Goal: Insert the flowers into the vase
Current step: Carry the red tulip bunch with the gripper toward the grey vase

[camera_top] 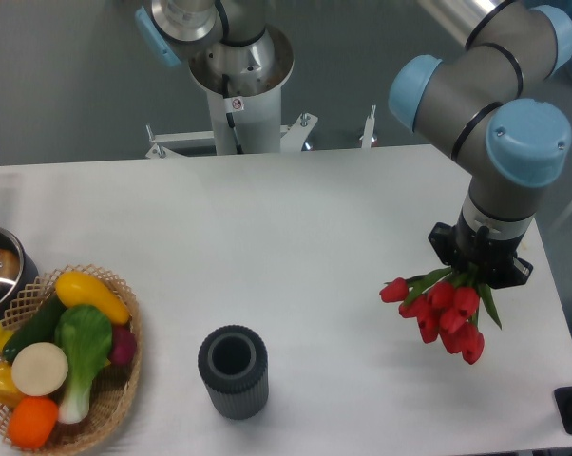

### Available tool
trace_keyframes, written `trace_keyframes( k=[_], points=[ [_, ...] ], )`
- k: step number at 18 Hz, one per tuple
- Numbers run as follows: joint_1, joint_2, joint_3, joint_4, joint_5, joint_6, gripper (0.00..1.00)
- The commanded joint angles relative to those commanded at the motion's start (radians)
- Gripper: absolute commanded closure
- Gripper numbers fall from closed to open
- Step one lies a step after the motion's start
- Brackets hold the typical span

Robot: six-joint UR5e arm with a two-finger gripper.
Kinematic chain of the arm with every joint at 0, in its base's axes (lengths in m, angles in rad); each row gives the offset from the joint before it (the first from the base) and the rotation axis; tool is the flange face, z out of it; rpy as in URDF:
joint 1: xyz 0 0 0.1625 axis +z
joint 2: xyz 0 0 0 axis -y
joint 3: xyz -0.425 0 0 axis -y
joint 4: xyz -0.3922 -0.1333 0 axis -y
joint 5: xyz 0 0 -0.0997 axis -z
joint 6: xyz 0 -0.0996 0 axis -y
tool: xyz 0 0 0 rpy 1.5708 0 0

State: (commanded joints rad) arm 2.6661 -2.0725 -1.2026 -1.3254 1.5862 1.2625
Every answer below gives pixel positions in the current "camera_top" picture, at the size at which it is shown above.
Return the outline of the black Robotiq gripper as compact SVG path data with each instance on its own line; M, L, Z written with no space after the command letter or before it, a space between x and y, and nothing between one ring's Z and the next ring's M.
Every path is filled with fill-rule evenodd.
M477 273L490 288L522 286L530 278L533 265L518 256L522 236L498 240L481 226L474 231L465 221L455 225L437 222L428 236L434 252L457 272Z

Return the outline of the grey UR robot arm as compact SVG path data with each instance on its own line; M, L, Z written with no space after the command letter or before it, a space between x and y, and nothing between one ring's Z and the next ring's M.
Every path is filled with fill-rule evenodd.
M572 56L572 20L518 1L426 1L423 8L465 48L446 64L429 55L395 77L389 108L408 130L465 169L470 186L454 225L429 242L442 263L493 289L527 282L518 246L572 142L555 106L526 97ZM187 63L205 91L221 155L298 152L315 118L281 124L281 89L294 55L262 1L150 1L135 14L167 66Z

